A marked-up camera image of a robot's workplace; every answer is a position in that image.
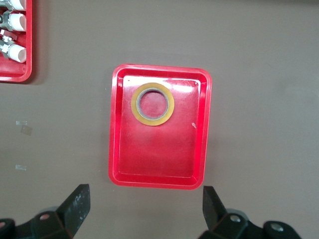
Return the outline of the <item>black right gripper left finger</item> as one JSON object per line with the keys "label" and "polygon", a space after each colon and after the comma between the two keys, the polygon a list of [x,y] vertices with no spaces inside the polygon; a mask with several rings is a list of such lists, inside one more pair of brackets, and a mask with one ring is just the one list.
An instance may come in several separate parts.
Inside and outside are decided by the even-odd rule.
{"label": "black right gripper left finger", "polygon": [[90,212],[90,186],[80,184],[57,208],[40,212],[21,225],[0,220],[2,239],[72,239]]}

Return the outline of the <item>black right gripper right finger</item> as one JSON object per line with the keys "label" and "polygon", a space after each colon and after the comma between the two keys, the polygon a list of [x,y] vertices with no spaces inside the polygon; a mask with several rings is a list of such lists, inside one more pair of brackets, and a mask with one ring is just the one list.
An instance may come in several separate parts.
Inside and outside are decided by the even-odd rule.
{"label": "black right gripper right finger", "polygon": [[266,221],[262,227],[253,224],[247,215],[227,209],[212,186],[203,187],[202,211],[208,230],[201,239],[299,239],[290,225],[281,221]]}

